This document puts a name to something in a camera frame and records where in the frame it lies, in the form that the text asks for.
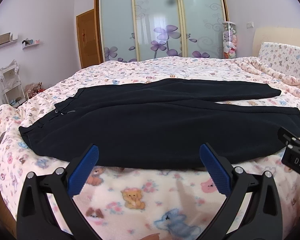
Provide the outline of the floral pillow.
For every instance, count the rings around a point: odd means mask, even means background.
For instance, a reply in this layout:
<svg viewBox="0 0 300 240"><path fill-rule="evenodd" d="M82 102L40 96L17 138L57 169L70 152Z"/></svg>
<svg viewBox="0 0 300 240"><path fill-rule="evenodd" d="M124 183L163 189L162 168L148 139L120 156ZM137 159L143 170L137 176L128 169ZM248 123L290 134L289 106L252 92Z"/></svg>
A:
<svg viewBox="0 0 300 240"><path fill-rule="evenodd" d="M300 78L300 47L298 46L263 42L258 58L277 72Z"/></svg>

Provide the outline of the brown wooden door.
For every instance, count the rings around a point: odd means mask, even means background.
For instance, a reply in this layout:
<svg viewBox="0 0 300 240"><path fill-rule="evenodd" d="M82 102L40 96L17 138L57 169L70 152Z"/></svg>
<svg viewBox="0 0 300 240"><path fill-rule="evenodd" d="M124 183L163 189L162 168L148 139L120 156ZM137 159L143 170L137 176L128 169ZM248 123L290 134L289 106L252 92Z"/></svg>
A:
<svg viewBox="0 0 300 240"><path fill-rule="evenodd" d="M81 68L101 63L99 57L94 9L76 16L77 43Z"/></svg>

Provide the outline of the white wall shelf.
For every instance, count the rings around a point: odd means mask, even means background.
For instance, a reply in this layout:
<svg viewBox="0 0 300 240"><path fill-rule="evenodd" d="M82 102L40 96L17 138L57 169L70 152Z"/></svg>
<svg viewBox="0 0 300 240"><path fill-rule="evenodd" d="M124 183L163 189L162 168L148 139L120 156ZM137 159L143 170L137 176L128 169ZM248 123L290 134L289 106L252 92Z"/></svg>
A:
<svg viewBox="0 0 300 240"><path fill-rule="evenodd" d="M40 45L40 40L25 39L21 42L21 44L22 44L22 49L31 48Z"/></svg>
<svg viewBox="0 0 300 240"><path fill-rule="evenodd" d="M12 45L18 41L18 35L14 36L13 33L5 33L0 35L0 49Z"/></svg>

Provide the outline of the black pants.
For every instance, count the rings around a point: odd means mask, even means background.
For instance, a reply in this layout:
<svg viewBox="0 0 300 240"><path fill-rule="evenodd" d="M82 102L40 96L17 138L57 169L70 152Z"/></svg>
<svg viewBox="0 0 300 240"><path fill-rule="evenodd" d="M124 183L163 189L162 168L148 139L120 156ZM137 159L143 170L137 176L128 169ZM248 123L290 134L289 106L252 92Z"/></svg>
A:
<svg viewBox="0 0 300 240"><path fill-rule="evenodd" d="M300 137L297 108L236 105L280 94L267 84L244 81L164 79L87 87L19 132L35 154L63 161L96 145L101 166L200 168L199 149L208 143L237 164L281 150L281 127Z"/></svg>

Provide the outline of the white wall socket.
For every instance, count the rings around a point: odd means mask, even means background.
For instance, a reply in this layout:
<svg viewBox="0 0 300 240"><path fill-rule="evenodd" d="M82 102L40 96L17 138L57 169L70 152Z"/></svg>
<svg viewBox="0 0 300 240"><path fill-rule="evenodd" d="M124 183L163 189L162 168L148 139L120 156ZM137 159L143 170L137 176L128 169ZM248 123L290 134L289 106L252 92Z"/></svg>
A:
<svg viewBox="0 0 300 240"><path fill-rule="evenodd" d="M247 29L252 29L254 28L254 23L253 22L248 22L247 23Z"/></svg>

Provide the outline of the beige headboard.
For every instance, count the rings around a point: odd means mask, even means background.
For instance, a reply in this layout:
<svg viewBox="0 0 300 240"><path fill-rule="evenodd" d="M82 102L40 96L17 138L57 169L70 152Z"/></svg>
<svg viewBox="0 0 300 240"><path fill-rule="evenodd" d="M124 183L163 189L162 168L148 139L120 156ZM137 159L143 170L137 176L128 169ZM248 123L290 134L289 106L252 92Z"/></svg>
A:
<svg viewBox="0 0 300 240"><path fill-rule="evenodd" d="M253 56L258 56L263 42L290 44L300 47L300 29L283 27L257 28L253 39Z"/></svg>

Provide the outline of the frosted glass sliding wardrobe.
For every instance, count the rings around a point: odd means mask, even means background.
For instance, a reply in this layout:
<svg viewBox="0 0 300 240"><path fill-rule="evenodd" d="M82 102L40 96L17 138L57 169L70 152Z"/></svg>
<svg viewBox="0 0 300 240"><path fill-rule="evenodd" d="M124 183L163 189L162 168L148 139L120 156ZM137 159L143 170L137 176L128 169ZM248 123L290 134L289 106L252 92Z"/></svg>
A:
<svg viewBox="0 0 300 240"><path fill-rule="evenodd" d="M95 0L94 11L103 62L225 58L226 0Z"/></svg>

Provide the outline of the floral pink bed blanket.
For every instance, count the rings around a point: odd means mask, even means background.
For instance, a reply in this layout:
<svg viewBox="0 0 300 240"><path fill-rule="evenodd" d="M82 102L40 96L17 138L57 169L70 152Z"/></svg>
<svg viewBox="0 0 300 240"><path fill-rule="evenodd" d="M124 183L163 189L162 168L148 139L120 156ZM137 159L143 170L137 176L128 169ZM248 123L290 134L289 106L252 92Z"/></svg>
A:
<svg viewBox="0 0 300 240"><path fill-rule="evenodd" d="M74 202L103 239L195 239L225 202L199 156L208 143L273 175L286 237L300 219L300 175L281 161L281 127L300 139L296 72L256 57L107 61L0 106L0 192L17 217L28 173L51 174L94 144Z"/></svg>

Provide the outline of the clear tube of plush toys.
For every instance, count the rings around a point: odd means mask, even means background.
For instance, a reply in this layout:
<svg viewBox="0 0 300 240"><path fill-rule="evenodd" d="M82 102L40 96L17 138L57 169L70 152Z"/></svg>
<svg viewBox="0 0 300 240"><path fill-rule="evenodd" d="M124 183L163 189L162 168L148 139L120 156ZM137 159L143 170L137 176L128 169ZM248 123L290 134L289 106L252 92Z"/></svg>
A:
<svg viewBox="0 0 300 240"><path fill-rule="evenodd" d="M237 31L232 22L223 22L223 53L226 59L236 58Z"/></svg>

